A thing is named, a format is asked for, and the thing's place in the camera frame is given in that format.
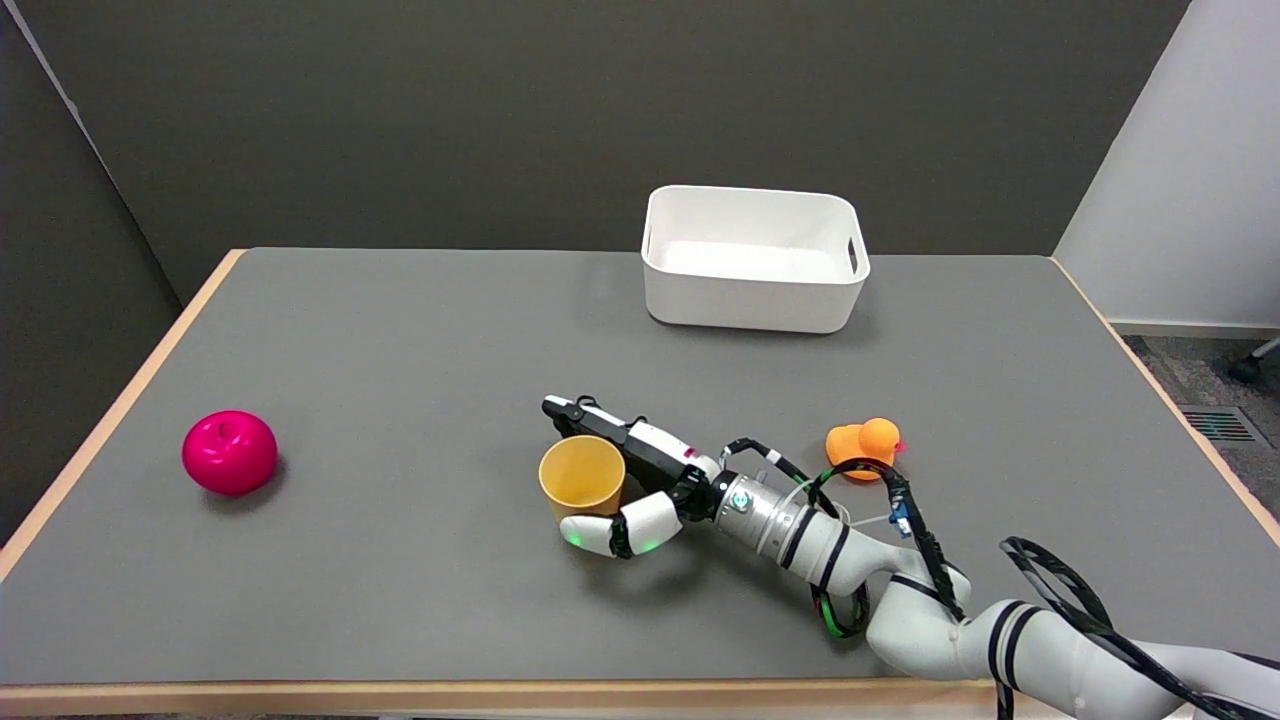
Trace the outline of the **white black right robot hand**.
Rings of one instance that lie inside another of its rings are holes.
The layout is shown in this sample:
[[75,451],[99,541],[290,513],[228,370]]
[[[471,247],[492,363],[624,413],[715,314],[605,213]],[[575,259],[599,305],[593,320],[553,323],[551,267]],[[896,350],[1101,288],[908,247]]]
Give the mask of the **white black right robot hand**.
[[559,533],[575,547],[631,559],[716,515],[724,495],[717,460],[639,416],[625,421],[589,396],[548,395],[541,411],[561,438],[539,482]]

